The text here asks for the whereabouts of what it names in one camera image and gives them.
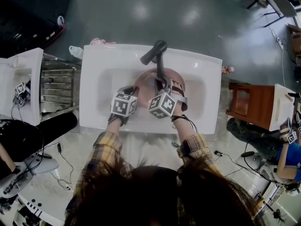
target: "wire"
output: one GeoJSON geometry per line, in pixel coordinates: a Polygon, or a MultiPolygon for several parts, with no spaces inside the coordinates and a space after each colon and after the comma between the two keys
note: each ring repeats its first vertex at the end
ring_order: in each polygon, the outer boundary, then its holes
{"type": "MultiPolygon", "coordinates": [[[[63,155],[62,155],[62,153],[60,153],[60,155],[61,155],[61,157],[68,163],[68,161],[63,157],[63,155]]],[[[70,172],[70,177],[69,177],[69,183],[68,184],[72,184],[72,181],[71,181],[71,174],[72,174],[72,172],[74,171],[74,168],[73,168],[73,166],[70,164],[70,163],[68,163],[69,165],[70,165],[70,167],[72,167],[72,171],[70,172]]]]}
{"type": "MultiPolygon", "coordinates": [[[[271,33],[272,33],[272,36],[274,37],[275,41],[278,43],[279,36],[278,36],[277,33],[275,32],[275,30],[271,28],[270,25],[269,25],[269,29],[270,29],[270,31],[271,31],[271,33]]],[[[296,63],[295,61],[293,61],[293,60],[291,59],[290,54],[288,53],[288,49],[287,49],[287,40],[286,40],[283,36],[281,36],[281,37],[285,40],[285,44],[284,44],[282,41],[281,41],[281,43],[283,44],[283,47],[284,47],[284,49],[286,50],[286,52],[287,52],[287,54],[288,54],[290,60],[291,60],[293,63],[296,63]]],[[[284,85],[284,87],[286,87],[286,86],[285,86],[285,79],[284,79],[283,55],[284,55],[284,51],[283,51],[283,49],[282,49],[282,57],[281,57],[282,76],[283,76],[283,85],[284,85]]]]}
{"type": "Polygon", "coordinates": [[[69,182],[67,182],[66,180],[64,179],[57,179],[51,172],[50,174],[57,180],[57,183],[59,184],[60,187],[62,187],[64,190],[66,191],[69,191],[70,190],[70,187],[64,187],[62,184],[61,184],[61,181],[65,182],[66,184],[69,184],[71,185],[72,184],[72,181],[71,181],[71,175],[72,175],[72,172],[74,171],[74,167],[66,160],[66,158],[63,157],[62,155],[62,152],[59,153],[61,155],[61,157],[72,167],[72,170],[70,172],[70,176],[69,176],[69,182]]]}
{"type": "MultiPolygon", "coordinates": [[[[251,142],[252,140],[248,141],[247,144],[246,144],[246,147],[245,147],[245,152],[246,152],[246,148],[248,147],[248,144],[251,142]]],[[[262,178],[264,178],[265,180],[269,181],[269,182],[272,182],[272,183],[276,183],[276,184],[281,184],[281,185],[284,185],[284,186],[287,186],[287,184],[284,184],[284,183],[279,183],[275,180],[270,180],[268,178],[266,178],[265,176],[263,176],[261,173],[257,172],[255,169],[251,168],[250,165],[246,162],[246,158],[244,157],[244,160],[245,160],[245,163],[247,164],[247,166],[252,169],[254,172],[258,173],[262,178]]]]}
{"type": "Polygon", "coordinates": [[[15,107],[15,103],[13,102],[13,106],[11,107],[11,110],[10,110],[10,115],[11,115],[11,119],[14,121],[15,119],[13,118],[13,109],[15,107]]]}
{"type": "MultiPolygon", "coordinates": [[[[233,162],[235,165],[241,167],[242,169],[244,168],[244,167],[242,167],[241,165],[235,163],[235,162],[232,160],[232,158],[231,158],[228,154],[226,154],[226,153],[221,153],[221,154],[228,156],[228,157],[230,158],[231,162],[233,162]]],[[[244,169],[246,169],[248,172],[251,172],[251,173],[254,174],[255,176],[261,178],[260,176],[258,176],[257,174],[253,173],[252,171],[248,170],[247,168],[244,168],[244,169]]]]}
{"type": "Polygon", "coordinates": [[[285,79],[284,79],[284,68],[283,68],[283,53],[284,53],[284,50],[282,50],[281,66],[282,66],[283,84],[284,84],[284,87],[286,87],[285,86],[285,79]]]}
{"type": "Polygon", "coordinates": [[[232,173],[227,174],[225,177],[227,177],[227,176],[229,176],[229,175],[231,175],[231,174],[233,174],[233,173],[236,173],[236,172],[238,172],[238,171],[240,171],[240,170],[242,170],[242,169],[243,169],[243,167],[242,167],[241,169],[238,169],[238,170],[232,172],[232,173]]]}
{"type": "Polygon", "coordinates": [[[24,123],[24,121],[23,121],[23,119],[22,119],[22,116],[21,116],[21,112],[20,112],[19,103],[18,103],[17,105],[18,105],[18,111],[19,111],[20,119],[21,119],[21,121],[23,122],[23,124],[25,124],[25,123],[24,123]]]}
{"type": "Polygon", "coordinates": [[[50,147],[50,146],[52,146],[52,145],[55,145],[55,144],[57,144],[57,143],[58,143],[58,142],[53,143],[53,144],[51,144],[51,145],[47,145],[47,146],[45,146],[45,147],[42,147],[42,148],[36,153],[36,155],[35,155],[35,157],[32,159],[32,161],[26,166],[27,169],[26,169],[22,174],[20,174],[18,177],[16,177],[16,179],[14,180],[13,183],[10,183],[10,184],[9,184],[9,186],[7,187],[7,189],[5,190],[5,192],[6,192],[6,193],[9,193],[9,192],[12,190],[13,186],[16,185],[16,184],[22,179],[22,177],[25,175],[25,173],[27,173],[27,172],[29,172],[29,171],[32,171],[32,170],[36,169],[36,168],[41,164],[41,162],[42,162],[42,160],[43,160],[43,158],[44,158],[44,150],[45,150],[45,148],[50,147]],[[32,168],[29,168],[29,166],[30,166],[31,163],[35,160],[35,158],[39,155],[39,153],[41,152],[41,150],[43,150],[43,152],[42,152],[42,156],[41,156],[40,162],[39,162],[36,166],[34,166],[34,167],[32,167],[32,168]]]}
{"type": "Polygon", "coordinates": [[[191,124],[192,128],[194,126],[196,133],[198,133],[198,129],[197,129],[196,125],[191,120],[189,120],[186,116],[183,116],[183,115],[173,115],[173,116],[177,117],[177,119],[182,118],[182,119],[187,120],[191,124]]]}
{"type": "Polygon", "coordinates": [[[50,171],[50,174],[57,180],[57,183],[59,184],[59,186],[61,186],[65,191],[69,191],[69,190],[70,190],[69,187],[64,187],[64,186],[60,183],[60,181],[65,181],[65,180],[57,179],[57,178],[52,174],[51,171],[50,171]]]}

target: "jeans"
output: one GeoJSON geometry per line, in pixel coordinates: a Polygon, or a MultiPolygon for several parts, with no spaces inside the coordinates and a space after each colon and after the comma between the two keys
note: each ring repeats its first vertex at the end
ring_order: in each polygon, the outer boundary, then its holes
{"type": "Polygon", "coordinates": [[[264,159],[277,163],[277,156],[283,145],[279,131],[270,132],[235,118],[228,120],[227,130],[238,140],[252,145],[264,159]]]}

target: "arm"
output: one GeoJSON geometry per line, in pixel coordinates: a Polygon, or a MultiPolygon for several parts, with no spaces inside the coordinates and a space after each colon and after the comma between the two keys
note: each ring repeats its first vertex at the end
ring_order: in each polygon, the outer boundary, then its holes
{"type": "Polygon", "coordinates": [[[112,121],[108,126],[107,130],[108,132],[114,133],[116,136],[119,136],[119,129],[121,126],[121,120],[116,119],[115,121],[112,121]]]}
{"type": "Polygon", "coordinates": [[[300,131],[298,129],[296,130],[296,134],[297,134],[297,141],[296,141],[296,143],[298,145],[301,145],[301,133],[300,133],[300,131]]]}
{"type": "Polygon", "coordinates": [[[9,169],[11,171],[14,171],[16,169],[16,165],[13,162],[13,160],[10,158],[9,154],[7,153],[7,151],[5,150],[5,148],[2,146],[2,144],[0,143],[0,158],[7,164],[7,166],[9,167],[9,169]]]}
{"type": "Polygon", "coordinates": [[[293,180],[297,176],[298,169],[285,166],[288,147],[288,143],[283,144],[280,159],[277,166],[277,176],[280,178],[293,180]]]}
{"type": "MultiPolygon", "coordinates": [[[[174,109],[174,114],[175,115],[183,114],[180,103],[177,103],[176,108],[174,109]]],[[[191,127],[191,124],[188,121],[184,121],[183,119],[175,120],[174,126],[178,131],[181,143],[183,143],[183,141],[190,135],[195,134],[193,128],[191,127]]]]}
{"type": "MultiPolygon", "coordinates": [[[[181,110],[182,103],[178,102],[174,109],[174,115],[182,115],[181,110]]],[[[206,169],[218,173],[218,169],[213,163],[213,156],[209,150],[208,144],[204,138],[204,135],[197,134],[192,128],[188,121],[183,121],[183,119],[177,119],[174,122],[174,126],[178,131],[181,146],[177,148],[178,156],[186,164],[194,159],[201,158],[206,165],[206,169]]]]}

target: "black device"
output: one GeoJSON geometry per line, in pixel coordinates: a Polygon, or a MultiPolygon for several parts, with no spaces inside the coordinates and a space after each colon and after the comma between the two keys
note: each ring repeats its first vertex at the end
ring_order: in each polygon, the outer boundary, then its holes
{"type": "Polygon", "coordinates": [[[43,48],[56,38],[65,25],[70,0],[0,0],[0,57],[10,57],[43,48]]]}
{"type": "Polygon", "coordinates": [[[219,152],[219,151],[215,151],[214,154],[217,155],[217,156],[222,156],[222,153],[219,152]]]}
{"type": "Polygon", "coordinates": [[[60,143],[58,143],[57,145],[57,150],[58,150],[58,153],[62,153],[62,147],[61,147],[61,144],[60,143]]]}

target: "small bottle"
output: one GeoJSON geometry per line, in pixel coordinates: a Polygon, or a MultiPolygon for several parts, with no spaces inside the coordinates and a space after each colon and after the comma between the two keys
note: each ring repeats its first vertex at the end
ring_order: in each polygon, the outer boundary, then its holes
{"type": "Polygon", "coordinates": [[[83,59],[83,56],[84,56],[84,50],[80,47],[75,47],[75,46],[70,46],[69,47],[69,51],[70,53],[76,57],[76,58],[79,58],[79,59],[83,59]]]}
{"type": "Polygon", "coordinates": [[[222,74],[231,73],[234,71],[234,67],[231,66],[223,66],[222,67],[222,74]]]}

